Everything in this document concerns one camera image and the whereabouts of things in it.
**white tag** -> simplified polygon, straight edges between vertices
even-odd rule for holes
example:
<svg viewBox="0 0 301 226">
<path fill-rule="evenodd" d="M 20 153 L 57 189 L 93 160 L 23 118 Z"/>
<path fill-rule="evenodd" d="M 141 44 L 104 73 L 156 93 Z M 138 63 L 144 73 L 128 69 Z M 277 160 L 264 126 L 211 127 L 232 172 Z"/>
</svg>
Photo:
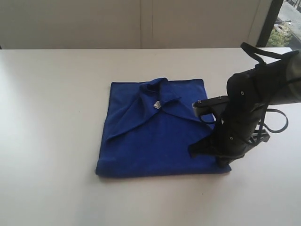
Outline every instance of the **white tag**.
<svg viewBox="0 0 301 226">
<path fill-rule="evenodd" d="M 154 104 L 154 108 L 159 109 L 160 107 L 161 107 L 160 101 L 157 101 L 157 102 Z"/>
</svg>

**white table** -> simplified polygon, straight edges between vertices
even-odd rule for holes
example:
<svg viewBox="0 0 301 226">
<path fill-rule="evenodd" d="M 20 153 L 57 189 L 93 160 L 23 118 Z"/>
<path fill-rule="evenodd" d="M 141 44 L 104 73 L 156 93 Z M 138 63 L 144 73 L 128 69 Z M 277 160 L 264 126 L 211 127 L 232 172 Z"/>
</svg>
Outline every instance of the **white table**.
<svg viewBox="0 0 301 226">
<path fill-rule="evenodd" d="M 215 97 L 255 63 L 240 49 L 1 50 L 0 225 L 300 225 L 301 104 L 279 107 L 289 128 L 229 174 L 94 174 L 112 81 L 203 78 Z"/>
</svg>

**blue microfiber cloth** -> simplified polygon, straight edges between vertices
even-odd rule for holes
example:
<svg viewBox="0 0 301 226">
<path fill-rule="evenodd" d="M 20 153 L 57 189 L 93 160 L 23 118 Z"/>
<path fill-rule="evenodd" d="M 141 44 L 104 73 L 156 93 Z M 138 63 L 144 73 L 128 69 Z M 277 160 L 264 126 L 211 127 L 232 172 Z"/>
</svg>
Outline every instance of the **blue microfiber cloth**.
<svg viewBox="0 0 301 226">
<path fill-rule="evenodd" d="M 231 171 L 219 168 L 212 156 L 189 156 L 188 145 L 212 131 L 193 114 L 191 105 L 199 99 L 207 99 L 201 79 L 113 82 L 96 174 L 129 178 Z"/>
</svg>

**white wall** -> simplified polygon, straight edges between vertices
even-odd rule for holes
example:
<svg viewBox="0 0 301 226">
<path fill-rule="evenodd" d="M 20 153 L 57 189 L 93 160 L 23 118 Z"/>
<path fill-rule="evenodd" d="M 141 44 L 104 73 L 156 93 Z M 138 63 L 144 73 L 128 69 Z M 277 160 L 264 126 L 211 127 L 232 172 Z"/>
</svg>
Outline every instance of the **white wall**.
<svg viewBox="0 0 301 226">
<path fill-rule="evenodd" d="M 2 0 L 3 48 L 256 44 L 271 0 Z"/>
</svg>

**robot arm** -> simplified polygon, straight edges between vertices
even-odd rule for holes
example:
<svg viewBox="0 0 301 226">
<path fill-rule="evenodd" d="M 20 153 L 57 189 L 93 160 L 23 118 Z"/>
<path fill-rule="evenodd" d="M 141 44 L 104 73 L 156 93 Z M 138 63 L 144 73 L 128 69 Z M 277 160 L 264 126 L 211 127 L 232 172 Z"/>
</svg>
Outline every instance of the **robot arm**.
<svg viewBox="0 0 301 226">
<path fill-rule="evenodd" d="M 215 124 L 206 138 L 189 146 L 191 157 L 207 154 L 216 157 L 220 167 L 244 157 L 261 142 L 269 140 L 267 130 L 279 133 L 288 126 L 285 114 L 269 105 L 301 102 L 301 53 L 267 52 L 246 43 L 241 48 L 259 63 L 254 69 L 236 73 L 227 82 L 228 96 L 199 100 L 193 110 L 203 123 Z M 258 55 L 279 59 L 266 64 Z M 286 124 L 280 130 L 271 130 L 264 124 L 266 112 L 281 113 Z M 202 115 L 212 113 L 216 120 L 205 122 Z"/>
</svg>

